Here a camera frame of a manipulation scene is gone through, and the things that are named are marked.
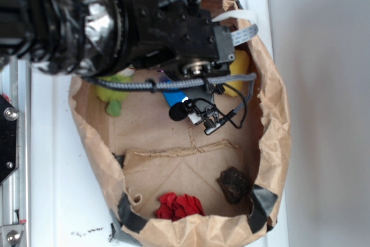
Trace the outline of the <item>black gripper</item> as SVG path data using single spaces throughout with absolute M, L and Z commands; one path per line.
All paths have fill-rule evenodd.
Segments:
M 120 5 L 126 64 L 158 68 L 172 79 L 230 74 L 231 32 L 212 22 L 201 0 L 120 0 Z

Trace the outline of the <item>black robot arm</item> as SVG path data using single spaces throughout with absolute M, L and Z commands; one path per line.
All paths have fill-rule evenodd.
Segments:
M 11 57 L 52 75 L 190 78 L 229 74 L 235 46 L 201 0 L 1 0 L 1 65 Z

